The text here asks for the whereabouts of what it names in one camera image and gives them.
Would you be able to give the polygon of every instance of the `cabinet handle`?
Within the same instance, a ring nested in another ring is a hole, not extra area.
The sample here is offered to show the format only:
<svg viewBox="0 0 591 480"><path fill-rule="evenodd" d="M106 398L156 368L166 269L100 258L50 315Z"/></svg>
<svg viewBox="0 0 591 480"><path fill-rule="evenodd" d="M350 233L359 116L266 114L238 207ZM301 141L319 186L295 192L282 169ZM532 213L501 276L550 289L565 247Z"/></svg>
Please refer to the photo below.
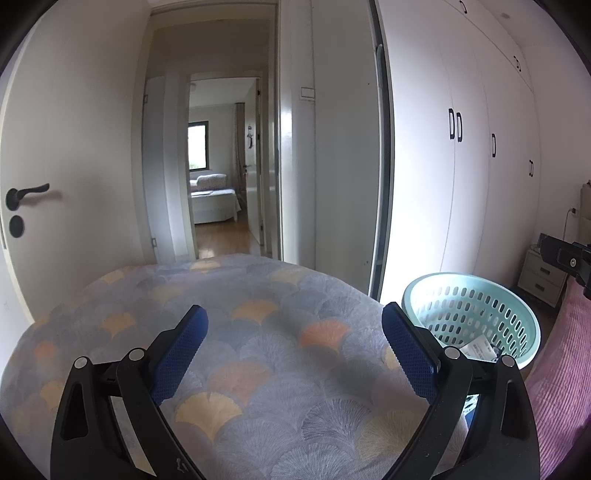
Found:
<svg viewBox="0 0 591 480"><path fill-rule="evenodd" d="M456 138L456 119L453 115L453 108L449 109L449 139L453 140Z"/></svg>
<svg viewBox="0 0 591 480"><path fill-rule="evenodd" d="M457 114L457 141L461 142L464 140L464 123L462 122L462 114L458 112Z"/></svg>

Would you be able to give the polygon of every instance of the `curtain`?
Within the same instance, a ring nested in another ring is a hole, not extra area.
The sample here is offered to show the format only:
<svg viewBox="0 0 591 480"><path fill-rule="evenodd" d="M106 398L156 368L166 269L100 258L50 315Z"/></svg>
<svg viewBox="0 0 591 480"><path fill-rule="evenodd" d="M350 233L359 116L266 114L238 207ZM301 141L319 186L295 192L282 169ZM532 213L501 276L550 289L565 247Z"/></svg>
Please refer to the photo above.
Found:
<svg viewBox="0 0 591 480"><path fill-rule="evenodd" d="M236 121L234 132L235 181L234 189L240 205L246 207L246 172L244 144L244 103L236 103Z"/></svg>

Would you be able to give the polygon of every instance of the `white door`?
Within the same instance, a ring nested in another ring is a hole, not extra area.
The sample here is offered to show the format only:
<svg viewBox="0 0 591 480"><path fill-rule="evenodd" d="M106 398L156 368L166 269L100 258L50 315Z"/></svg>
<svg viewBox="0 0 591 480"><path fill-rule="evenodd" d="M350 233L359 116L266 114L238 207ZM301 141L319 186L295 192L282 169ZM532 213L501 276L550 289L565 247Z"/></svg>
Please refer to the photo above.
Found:
<svg viewBox="0 0 591 480"><path fill-rule="evenodd" d="M534 94L525 83L519 84L519 89L521 90L522 111L524 115L522 127L524 129L528 150L527 163L525 161L521 162L521 167L519 168L518 173L518 178L521 180L519 192L522 194L520 203L524 206L522 214L523 233L521 239L523 258L525 250L529 245L532 242L537 242L537 238L533 238L532 236L534 234L535 220L538 214L541 163L540 126L538 123L538 113L535 107Z"/></svg>
<svg viewBox="0 0 591 480"><path fill-rule="evenodd" d="M472 43L478 52L491 126L489 193L475 274L510 287L535 222L537 195L524 192L531 180L525 123L535 122L537 128L537 122L535 111L524 109L524 95L530 101L533 98L513 65L479 31L472 35Z"/></svg>
<svg viewBox="0 0 591 480"><path fill-rule="evenodd" d="M452 208L452 96L426 0L381 0L394 98L394 192L381 303L440 271Z"/></svg>
<svg viewBox="0 0 591 480"><path fill-rule="evenodd" d="M378 78L369 5L313 0L312 26L316 270L368 293L380 187Z"/></svg>
<svg viewBox="0 0 591 480"><path fill-rule="evenodd" d="M258 95L257 83L253 82L244 102L244 156L246 177L246 210L248 228L256 241L261 243L261 207L259 204L259 158L257 138Z"/></svg>
<svg viewBox="0 0 591 480"><path fill-rule="evenodd" d="M452 214L442 271L474 272L488 191L489 126L486 98L470 33L480 32L441 0L429 0L452 89L456 162Z"/></svg>
<svg viewBox="0 0 591 480"><path fill-rule="evenodd" d="M60 0L20 52L0 118L8 256L35 319L117 268L145 262L131 177L132 100L145 0ZM24 233L9 223L19 215Z"/></svg>
<svg viewBox="0 0 591 480"><path fill-rule="evenodd" d="M159 264L174 263L164 178L164 77L146 82L142 123L142 170L148 222Z"/></svg>

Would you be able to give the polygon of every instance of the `cable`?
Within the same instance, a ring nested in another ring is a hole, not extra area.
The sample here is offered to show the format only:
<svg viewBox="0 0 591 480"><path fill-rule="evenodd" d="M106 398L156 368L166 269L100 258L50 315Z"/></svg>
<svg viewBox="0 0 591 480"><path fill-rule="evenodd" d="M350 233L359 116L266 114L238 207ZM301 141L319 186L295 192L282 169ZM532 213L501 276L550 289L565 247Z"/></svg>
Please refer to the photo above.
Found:
<svg viewBox="0 0 591 480"><path fill-rule="evenodd" d="M572 213L573 215L577 214L577 209L576 208L571 208L569 209L568 212L566 212L566 219L564 220L564 231L562 232L562 241L564 242L564 237L566 236L566 225L569 222L569 213Z"/></svg>

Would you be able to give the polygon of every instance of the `pink pillow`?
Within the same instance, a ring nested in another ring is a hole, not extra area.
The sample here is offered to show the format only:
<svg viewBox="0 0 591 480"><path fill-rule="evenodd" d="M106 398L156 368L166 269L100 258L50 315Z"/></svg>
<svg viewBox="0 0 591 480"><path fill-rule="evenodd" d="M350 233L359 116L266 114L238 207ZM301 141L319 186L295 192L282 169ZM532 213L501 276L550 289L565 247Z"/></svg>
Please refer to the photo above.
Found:
<svg viewBox="0 0 591 480"><path fill-rule="evenodd" d="M591 414L591 300L569 278L550 338L525 381L540 441L542 480L568 454Z"/></svg>

